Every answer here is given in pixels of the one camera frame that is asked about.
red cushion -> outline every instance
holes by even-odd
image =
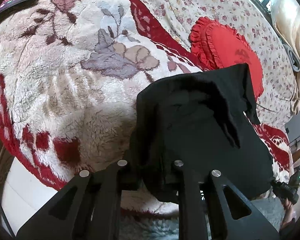
[[[191,29],[190,41],[191,52],[213,69],[247,63],[254,96],[256,99],[261,96],[263,74],[260,60],[236,29],[208,17],[200,17]]]

black cloth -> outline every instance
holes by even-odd
[[[273,158],[243,112],[260,123],[247,64],[163,78],[141,91],[130,151],[145,167],[148,190],[175,202],[175,194],[158,188],[168,180],[169,162],[182,160],[203,182],[218,169],[247,198],[266,192]],[[147,176],[150,170],[164,176]]]

beige curtain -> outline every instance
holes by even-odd
[[[271,0],[271,18],[276,33],[300,58],[300,5],[296,0]],[[300,110],[300,71],[295,73],[297,86],[291,99],[291,110]]]

silver screw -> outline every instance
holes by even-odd
[[[126,160],[119,160],[118,161],[118,165],[120,166],[120,167],[123,167],[123,166],[125,166],[125,165],[127,165],[128,164],[128,162],[126,161]]]
[[[212,174],[213,176],[215,176],[215,177],[220,177],[220,176],[221,176],[221,171],[213,170],[213,171],[211,172],[211,174]]]
[[[181,166],[183,166],[183,161],[182,160],[175,160],[174,165],[176,165],[177,167],[181,167]]]
[[[84,177],[88,177],[89,174],[90,174],[90,172],[87,171],[87,170],[82,170],[82,171],[80,171],[80,173],[79,173],[80,177],[83,177],[83,178],[84,178]]]

bed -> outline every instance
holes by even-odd
[[[151,82],[208,71],[191,54],[201,16],[244,35],[263,68],[256,133],[287,181],[292,158],[284,125],[296,89],[287,54],[249,0],[38,0],[0,23],[0,139],[43,184],[62,188],[81,170],[121,159],[137,94]],[[145,187],[122,208],[171,214]]]

